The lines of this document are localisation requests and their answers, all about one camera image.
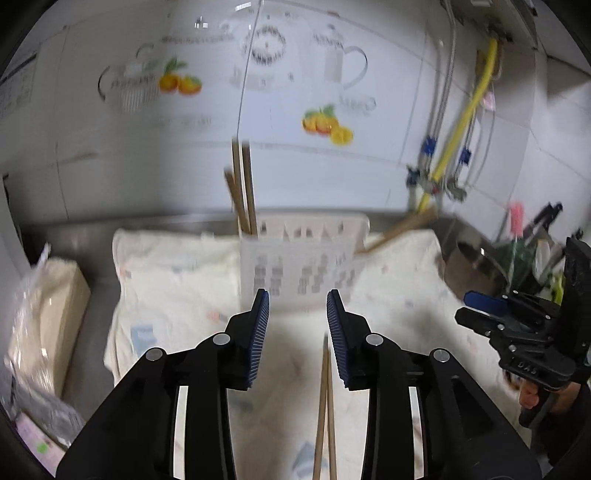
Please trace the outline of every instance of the human hand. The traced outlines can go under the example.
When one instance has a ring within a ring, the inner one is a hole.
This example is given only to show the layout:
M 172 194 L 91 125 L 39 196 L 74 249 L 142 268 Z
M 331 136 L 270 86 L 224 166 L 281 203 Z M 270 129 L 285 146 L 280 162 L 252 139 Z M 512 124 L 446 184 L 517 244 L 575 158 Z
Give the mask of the human hand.
M 538 388 L 539 387 L 535 383 L 532 383 L 529 380 L 523 380 L 521 383 L 521 389 L 519 391 L 519 403 L 523 408 L 531 410 L 537 406 L 537 404 L 540 402 Z M 554 406 L 550 409 L 550 413 L 560 415 L 562 413 L 568 412 L 570 407 L 573 406 L 574 401 L 579 396 L 580 390 L 580 384 L 571 382 L 568 386 L 556 392 L 558 394 L 558 399 L 556 400 Z

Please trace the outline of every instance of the white cloth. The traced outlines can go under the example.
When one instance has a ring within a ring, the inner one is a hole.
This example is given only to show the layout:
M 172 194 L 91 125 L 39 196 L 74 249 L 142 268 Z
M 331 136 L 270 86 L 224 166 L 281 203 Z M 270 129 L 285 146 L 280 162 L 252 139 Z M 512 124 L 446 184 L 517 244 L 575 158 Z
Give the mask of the white cloth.
M 193 348 L 239 312 L 236 238 L 120 231 L 113 239 L 113 257 L 122 293 L 105 365 L 116 383 L 149 347 L 158 345 L 168 353 Z M 440 278 L 440 257 L 432 231 L 401 236 L 371 256 L 346 308 L 403 349 L 425 354 L 448 349 L 516 426 L 517 394 L 505 385 L 488 340 L 455 322 L 462 304 Z M 311 478 L 327 331 L 324 308 L 271 312 L 258 378 L 247 392 L 228 392 L 238 478 Z M 332 361 L 338 477 L 359 479 L 369 394 L 345 390 Z M 413 416 L 418 425 L 418 413 Z M 415 451 L 419 478 L 422 452 Z M 328 478 L 327 468 L 323 476 Z

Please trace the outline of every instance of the stainless steel counter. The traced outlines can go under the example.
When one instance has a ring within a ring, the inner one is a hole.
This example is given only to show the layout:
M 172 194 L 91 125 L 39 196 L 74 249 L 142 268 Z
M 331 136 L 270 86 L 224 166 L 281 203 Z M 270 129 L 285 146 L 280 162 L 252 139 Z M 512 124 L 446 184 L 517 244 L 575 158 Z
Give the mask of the stainless steel counter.
M 366 214 L 373 232 L 387 230 L 404 216 L 397 212 Z M 120 296 L 111 247 L 113 234 L 119 228 L 196 235 L 202 232 L 214 235 L 238 233 L 235 217 L 230 212 L 22 228 L 25 250 L 32 262 L 38 258 L 45 242 L 49 242 L 52 255 L 78 262 L 90 285 L 92 295 L 74 347 L 63 394 L 64 400 L 85 419 L 90 418 L 113 389 L 113 377 L 103 364 L 103 355 Z M 430 228 L 437 235 L 446 258 L 459 232 L 468 227 L 454 218 L 443 217 L 433 222 Z

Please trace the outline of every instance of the chopstick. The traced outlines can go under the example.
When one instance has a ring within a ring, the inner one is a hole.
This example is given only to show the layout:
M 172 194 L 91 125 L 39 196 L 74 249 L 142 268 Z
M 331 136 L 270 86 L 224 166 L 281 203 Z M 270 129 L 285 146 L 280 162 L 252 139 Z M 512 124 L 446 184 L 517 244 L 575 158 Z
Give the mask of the chopstick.
M 251 146 L 242 142 L 242 166 L 244 167 L 244 185 L 246 187 L 246 206 L 250 220 L 251 235 L 258 236 L 256 231 L 255 197 L 252 188 Z
M 328 388 L 327 388 L 327 396 L 328 396 L 328 411 L 329 411 L 329 467 L 330 467 L 330 480 L 336 480 L 336 442 L 335 442 L 335 400 L 333 398 L 333 391 L 332 391 L 332 360 L 330 356 L 330 350 L 328 350 L 328 345 L 326 346 L 327 349 L 327 356 L 328 361 L 327 363 L 327 370 L 328 370 Z
M 377 240 L 373 245 L 367 248 L 356 251 L 357 254 L 368 254 L 374 250 L 387 244 L 389 241 L 394 240 L 396 237 L 408 232 L 409 230 L 415 230 L 423 226 L 428 225 L 438 217 L 437 207 L 434 205 L 431 208 L 421 213 L 415 213 L 409 217 L 406 217 L 401 222 L 398 222 L 390 230 L 386 231 L 382 238 Z
M 237 138 L 232 138 L 232 165 L 234 168 L 234 181 L 236 184 L 236 191 L 238 192 L 238 197 L 234 201 L 234 204 L 241 205 L 242 211 L 244 212 L 244 195 L 242 194 L 242 173 L 240 165 L 240 144 L 238 143 Z M 242 220 L 240 220 L 240 223 L 243 232 L 250 232 L 250 229 L 248 228 L 248 223 L 243 225 Z
M 328 380 L 328 362 L 329 362 L 329 337 L 324 335 L 324 344 L 322 347 L 322 372 L 320 374 L 320 402 L 318 405 L 318 425 L 316 428 L 316 446 L 314 447 L 314 469 L 312 470 L 312 480 L 320 480 L 320 470 L 322 468 L 322 447 L 324 445 L 324 422 L 326 419 L 326 393 Z
M 240 227 L 242 228 L 242 231 L 244 233 L 249 235 L 251 231 L 248 225 L 248 220 L 246 219 L 246 213 L 244 212 L 244 204 L 240 201 L 240 195 L 238 195 L 238 187 L 236 185 L 234 176 L 232 175 L 232 171 L 224 170 L 223 174 L 226 177 L 226 183 L 228 184 L 228 190 L 230 190 L 230 196 L 232 197 L 232 201 L 234 202 L 234 207 L 236 207 L 236 214 L 238 215 Z

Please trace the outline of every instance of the paper towel package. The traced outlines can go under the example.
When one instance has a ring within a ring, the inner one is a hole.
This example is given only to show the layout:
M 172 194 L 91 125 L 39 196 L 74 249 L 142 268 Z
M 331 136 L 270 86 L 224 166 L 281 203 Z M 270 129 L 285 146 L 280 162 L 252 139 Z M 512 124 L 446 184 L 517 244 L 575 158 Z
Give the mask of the paper towel package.
M 75 262 L 47 260 L 17 309 L 8 355 L 19 378 L 61 397 L 89 297 Z

